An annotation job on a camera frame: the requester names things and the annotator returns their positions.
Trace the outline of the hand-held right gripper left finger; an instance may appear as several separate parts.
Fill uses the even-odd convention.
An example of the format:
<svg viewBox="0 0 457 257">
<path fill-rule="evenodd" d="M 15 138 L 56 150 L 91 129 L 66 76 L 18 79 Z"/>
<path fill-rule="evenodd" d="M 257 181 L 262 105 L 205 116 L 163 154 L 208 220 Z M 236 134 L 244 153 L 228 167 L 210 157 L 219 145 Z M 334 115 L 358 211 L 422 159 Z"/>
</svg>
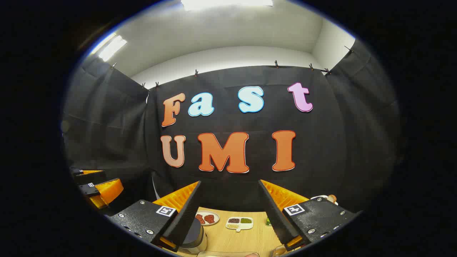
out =
<svg viewBox="0 0 457 257">
<path fill-rule="evenodd" d="M 201 195 L 201 181 L 197 181 L 154 202 L 138 200 L 107 218 L 149 245 L 177 252 L 195 219 Z"/>
</svg>

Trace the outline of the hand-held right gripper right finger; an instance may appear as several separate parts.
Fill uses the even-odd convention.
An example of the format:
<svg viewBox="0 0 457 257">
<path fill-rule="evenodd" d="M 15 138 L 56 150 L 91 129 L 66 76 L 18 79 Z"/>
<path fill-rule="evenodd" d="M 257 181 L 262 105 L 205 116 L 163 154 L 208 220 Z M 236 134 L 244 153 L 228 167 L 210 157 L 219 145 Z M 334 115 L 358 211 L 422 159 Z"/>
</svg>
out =
<svg viewBox="0 0 457 257">
<path fill-rule="evenodd" d="M 262 206 L 286 250 L 323 240 L 357 218 L 335 201 L 334 195 L 308 199 L 265 180 L 258 180 Z"/>
</svg>

